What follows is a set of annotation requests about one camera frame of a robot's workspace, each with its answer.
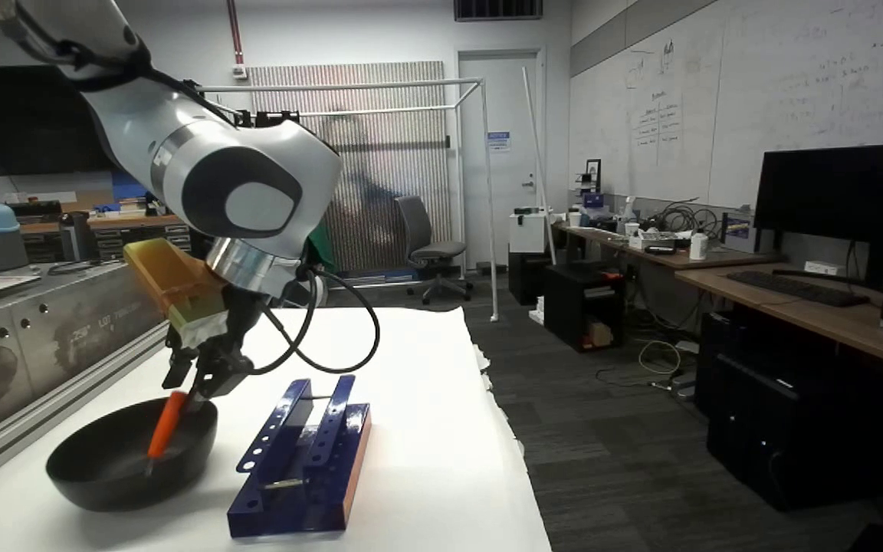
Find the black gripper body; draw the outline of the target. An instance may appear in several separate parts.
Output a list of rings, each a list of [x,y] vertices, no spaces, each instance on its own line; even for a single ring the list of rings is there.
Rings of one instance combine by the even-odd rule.
[[[195,359],[189,374],[199,372],[253,372],[253,361],[242,352],[244,335],[258,326],[259,313],[271,307],[267,295],[220,288],[216,295],[216,330],[195,347],[185,347],[179,328],[170,328],[170,350],[193,350]]]

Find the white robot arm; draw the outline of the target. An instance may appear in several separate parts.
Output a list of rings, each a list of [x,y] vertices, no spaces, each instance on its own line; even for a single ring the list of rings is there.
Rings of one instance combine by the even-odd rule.
[[[294,120],[239,130],[155,70],[116,0],[0,0],[0,31],[89,104],[105,150],[189,229],[211,235],[220,315],[187,335],[171,367],[195,367],[203,398],[250,374],[242,336],[302,265],[302,244],[340,182],[340,155]]]

